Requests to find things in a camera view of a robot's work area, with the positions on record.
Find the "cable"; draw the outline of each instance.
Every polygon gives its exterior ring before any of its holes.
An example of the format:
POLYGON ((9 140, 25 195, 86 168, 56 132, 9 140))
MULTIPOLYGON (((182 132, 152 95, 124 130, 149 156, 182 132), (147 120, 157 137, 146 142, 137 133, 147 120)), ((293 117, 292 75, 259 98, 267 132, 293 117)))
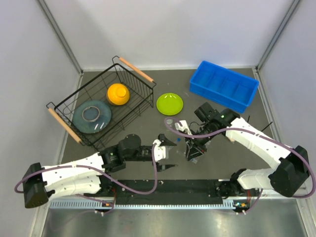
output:
POLYGON ((250 203, 251 201, 251 193, 250 190, 247 190, 247 203, 250 203))
POLYGON ((190 124, 189 124, 189 129, 190 129, 190 130, 191 130, 191 125, 192 125, 192 123, 195 123, 195 124, 197 124, 198 126, 203 126, 203 123, 202 123, 202 124, 198 124, 197 122, 193 121, 193 122, 190 122, 190 124))
MULTIPOLYGON (((76 167, 78 168, 87 168, 87 169, 93 169, 94 171, 97 171, 98 173, 102 174, 103 176, 107 177, 108 179, 110 179, 112 182, 120 185, 121 187, 133 192, 133 193, 136 193, 136 194, 142 194, 142 195, 148 195, 148 194, 151 194, 153 193, 156 188, 157 188, 157 184, 158 184, 158 174, 157 174, 157 165, 156 165, 156 161, 155 161, 155 154, 154 154, 154 149, 155 149, 155 146, 156 146, 156 143, 153 144, 153 147, 152 147, 152 159, 153 159, 153 167, 154 167, 154 176, 155 176, 155 182, 154 182, 154 187, 149 190, 149 191, 146 191, 146 192, 143 192, 143 191, 138 191, 138 190, 135 190, 135 189, 132 189, 122 183, 120 183, 119 181, 115 180, 114 178, 112 178, 110 175, 108 175, 107 173, 103 172, 102 170, 100 169, 97 169, 95 167, 92 167, 92 166, 89 166, 89 165, 76 165, 76 167)), ((35 175, 38 175, 38 174, 42 174, 44 172, 48 172, 48 171, 52 171, 52 170, 56 170, 56 169, 65 169, 65 168, 73 168, 71 165, 65 165, 65 166, 57 166, 57 167, 53 167, 53 168, 49 168, 49 169, 42 169, 42 170, 39 170, 39 171, 36 171, 32 174, 29 174, 27 176, 25 176, 22 180, 20 180, 14 187, 14 191, 16 193, 19 193, 19 194, 22 194, 23 191, 20 191, 18 190, 18 187, 25 181, 27 181, 29 178, 32 178, 33 176, 35 175)))
MULTIPOLYGON (((155 162, 155 154, 154 154, 155 146, 156 146, 156 143, 154 143, 153 146, 152 146, 152 159, 153 159, 155 183, 154 183, 154 187, 153 187, 151 190, 147 191, 147 192, 142 192, 142 191, 134 190, 134 189, 132 189, 132 188, 130 188, 130 187, 128 187, 128 186, 126 186, 126 185, 120 183, 119 181, 113 179, 110 175, 106 174, 106 173, 103 172, 102 170, 97 169, 97 168, 94 168, 94 167, 92 167, 92 166, 89 166, 89 165, 77 165, 76 167, 93 169, 93 170, 95 170, 95 171, 101 173, 102 175, 104 175, 104 176, 107 177, 108 179, 110 179, 112 182, 114 182, 114 183, 116 183, 116 184, 122 186, 123 188, 125 188, 125 189, 127 189, 127 190, 129 190, 129 191, 131 191, 131 192, 134 192, 134 193, 137 193, 137 194, 148 195, 148 194, 153 193, 153 192, 156 190, 157 184, 158 184, 157 165, 156 165, 156 162, 155 162)), ((28 179, 34 177, 35 175, 42 174, 42 173, 44 173, 44 172, 48 172, 48 171, 52 171, 52 170, 57 170, 57 169, 65 169, 65 168, 73 168, 73 167, 72 167, 71 165, 57 166, 57 167, 53 167, 53 168, 49 168, 49 169, 42 169, 42 170, 36 171, 36 172, 34 172, 34 173, 32 173, 32 174, 29 174, 29 175, 25 176, 22 180, 20 180, 20 181, 15 185, 14 191, 15 191, 16 193, 22 194, 22 193, 24 193, 24 192, 18 190, 18 187, 19 187, 23 182, 25 182, 25 181, 27 181, 28 179)), ((88 200, 98 201, 98 202, 102 202, 102 203, 104 203, 104 204, 110 205, 112 208, 111 208, 109 211, 107 211, 107 212, 102 212, 102 216, 103 216, 104 214, 107 215, 107 214, 111 213, 112 211, 114 211, 114 205, 115 205, 115 199, 116 199, 116 192, 115 192, 115 190, 114 190, 114 193, 115 193, 115 197, 114 197, 113 204, 111 204, 111 203, 109 203, 109 202, 107 202, 107 201, 104 201, 104 200, 99 200, 99 199, 93 198, 93 197, 86 197, 86 196, 81 195, 81 194, 77 194, 77 196, 78 196, 78 197, 81 197, 81 198, 88 199, 88 200)), ((63 223, 62 226, 60 226, 60 227, 58 227, 58 228, 53 227, 53 225, 52 225, 52 220, 50 219, 50 221, 49 221, 49 226, 50 226, 50 228, 51 228, 52 231, 57 232, 57 231, 59 231, 60 229, 62 229, 63 227, 65 227, 69 222, 71 222, 72 220, 74 220, 75 218, 77 218, 78 216, 81 216, 81 215, 83 215, 83 214, 85 214, 85 213, 89 213, 89 212, 96 212, 96 210, 93 210, 93 211, 92 211, 92 210, 87 210, 87 211, 80 212, 80 213, 78 213, 77 215, 71 217, 69 220, 67 220, 65 223, 63 223)))
POLYGON ((180 125, 181 122, 177 119, 177 118, 174 118, 174 117, 166 117, 164 119, 164 124, 165 126, 173 133, 179 135, 179 136, 183 136, 183 137, 188 137, 188 138, 206 138, 206 137, 212 137, 212 136, 215 136, 219 133, 222 133, 222 132, 225 132, 225 131, 231 131, 231 130, 235 130, 235 131, 241 131, 241 132, 247 132, 247 133, 250 133, 252 135, 255 135, 255 136, 258 136, 266 141, 269 141, 271 143, 274 143, 276 145, 279 145, 281 147, 283 147, 284 149, 288 150, 289 152, 293 153, 294 155, 296 155, 302 162, 303 164, 307 167, 307 170, 309 171, 310 175, 311 175, 311 178, 312 178, 312 182, 313 182, 313 187, 312 187, 312 190, 306 194, 306 195, 302 195, 302 196, 296 196, 294 195, 293 198, 309 198, 311 195, 314 194, 315 190, 316 190, 316 179, 315 179, 315 175, 314 175, 314 172, 312 170, 312 168, 310 167, 310 165, 308 164, 308 162, 300 155, 298 154, 294 149, 284 145, 283 143, 281 142, 278 142, 278 141, 275 141, 271 138, 268 138, 268 137, 265 137, 265 136, 262 136, 262 135, 259 135, 259 134, 256 134, 254 133, 253 131, 249 131, 249 130, 246 130, 246 129, 243 129, 243 128, 237 128, 237 127, 227 127, 227 128, 222 128, 222 129, 219 129, 217 131, 214 131, 214 132, 211 132, 211 133, 208 133, 208 134, 203 134, 203 135, 189 135, 189 134, 184 134, 184 133, 181 133, 181 132, 178 132, 177 130, 174 130, 172 127, 170 127, 167 123, 166 123, 166 120, 167 119, 173 119, 173 121, 177 121, 177 123, 179 123, 180 125))
POLYGON ((260 197, 261 197, 262 192, 263 192, 263 189, 261 189, 261 191, 260 191, 260 193, 259 193, 257 199, 255 200, 255 202, 249 207, 248 210, 245 211, 245 214, 248 214, 249 211, 251 211, 251 210, 258 204, 258 201, 259 201, 259 199, 260 199, 260 197))
POLYGON ((261 131, 263 132, 264 130, 266 130, 268 127, 270 127, 270 125, 273 123, 273 121, 272 122, 270 122, 267 126, 265 126, 261 131))

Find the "blue plate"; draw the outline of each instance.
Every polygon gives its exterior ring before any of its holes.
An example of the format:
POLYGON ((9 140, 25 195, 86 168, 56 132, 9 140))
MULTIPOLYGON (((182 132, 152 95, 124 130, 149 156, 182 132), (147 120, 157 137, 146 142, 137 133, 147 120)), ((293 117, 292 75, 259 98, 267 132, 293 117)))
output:
POLYGON ((75 109, 73 124, 80 132, 96 133, 104 129, 111 120, 110 107, 100 100, 89 100, 75 109))

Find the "orange object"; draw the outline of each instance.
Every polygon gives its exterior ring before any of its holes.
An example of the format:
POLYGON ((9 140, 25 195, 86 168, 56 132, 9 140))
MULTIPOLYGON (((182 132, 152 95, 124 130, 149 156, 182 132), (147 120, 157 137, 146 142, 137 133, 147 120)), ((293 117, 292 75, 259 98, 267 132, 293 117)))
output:
POLYGON ((59 115, 52 108, 49 108, 48 111, 64 127, 64 129, 75 139, 76 142, 81 143, 81 138, 79 138, 77 134, 75 134, 75 132, 72 131, 72 129, 59 117, 59 115))
POLYGON ((107 97, 114 105, 124 105, 129 100, 129 90, 121 83, 115 83, 108 89, 107 97))
POLYGON ((154 82, 154 79, 152 79, 150 76, 146 75, 145 73, 143 73, 141 70, 139 70, 138 68, 136 68, 133 64, 131 64, 130 62, 127 62, 125 59, 123 59, 122 57, 119 58, 120 61, 122 61, 123 63, 125 63, 127 66, 129 66, 131 69, 133 69, 135 72, 137 72, 139 75, 141 75, 143 78, 147 79, 149 82, 154 82))

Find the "orange toy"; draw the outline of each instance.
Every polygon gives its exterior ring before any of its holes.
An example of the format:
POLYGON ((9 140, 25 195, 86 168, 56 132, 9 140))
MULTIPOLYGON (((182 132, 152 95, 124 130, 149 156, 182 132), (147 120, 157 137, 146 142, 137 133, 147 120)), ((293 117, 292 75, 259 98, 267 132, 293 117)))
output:
POLYGON ((109 87, 107 97, 113 105, 124 105, 129 100, 129 90, 125 85, 115 83, 109 87))

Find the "wooden handle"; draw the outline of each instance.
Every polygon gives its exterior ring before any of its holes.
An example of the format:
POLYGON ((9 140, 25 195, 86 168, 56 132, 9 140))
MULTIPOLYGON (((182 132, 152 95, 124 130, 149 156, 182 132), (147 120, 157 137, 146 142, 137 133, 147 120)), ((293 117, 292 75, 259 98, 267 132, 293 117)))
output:
POLYGON ((64 127, 64 129, 74 138, 76 142, 78 143, 81 142, 81 138, 79 138, 77 134, 75 134, 75 132, 58 116, 58 114, 52 108, 49 108, 48 111, 64 127))
POLYGON ((154 82, 154 79, 152 79, 150 76, 146 75, 145 73, 143 73, 141 70, 139 70, 138 68, 136 68, 133 64, 131 64, 130 62, 126 61, 123 58, 119 58, 121 62, 125 63, 127 66, 129 66, 131 69, 133 69, 135 72, 137 72, 139 75, 141 75, 143 78, 147 79, 149 82, 154 82))

